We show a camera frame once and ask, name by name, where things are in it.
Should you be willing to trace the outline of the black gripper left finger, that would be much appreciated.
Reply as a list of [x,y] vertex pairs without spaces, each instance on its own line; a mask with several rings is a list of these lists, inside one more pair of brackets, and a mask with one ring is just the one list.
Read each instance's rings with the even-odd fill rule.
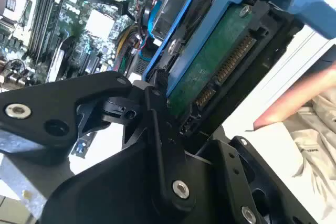
[[131,83],[107,71],[1,94],[1,153],[50,166],[62,163],[78,138],[124,126],[122,147],[146,145],[151,196],[161,211],[194,207],[186,157],[167,111],[167,76]]

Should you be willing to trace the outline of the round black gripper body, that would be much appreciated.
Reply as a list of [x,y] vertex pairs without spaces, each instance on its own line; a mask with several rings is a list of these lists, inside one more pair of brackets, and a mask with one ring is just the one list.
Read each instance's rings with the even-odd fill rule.
[[41,223],[243,223],[241,209],[221,186],[214,164],[186,155],[195,205],[187,213],[159,210],[145,146],[136,144],[62,183]]

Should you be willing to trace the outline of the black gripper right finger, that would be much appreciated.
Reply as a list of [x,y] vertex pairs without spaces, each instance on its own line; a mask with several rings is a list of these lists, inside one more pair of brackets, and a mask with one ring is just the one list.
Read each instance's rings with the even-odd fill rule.
[[244,138],[216,142],[229,223],[315,223],[314,218]]

